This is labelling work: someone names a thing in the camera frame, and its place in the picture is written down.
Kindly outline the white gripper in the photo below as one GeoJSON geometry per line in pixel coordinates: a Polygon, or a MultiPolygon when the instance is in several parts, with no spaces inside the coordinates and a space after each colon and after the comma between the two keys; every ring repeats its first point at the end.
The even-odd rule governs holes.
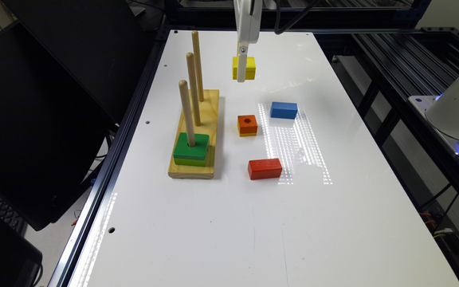
{"type": "Polygon", "coordinates": [[[237,27],[237,82],[245,81],[247,53],[250,44],[256,44],[261,28],[262,9],[275,10],[273,0],[233,0],[237,27]]]}

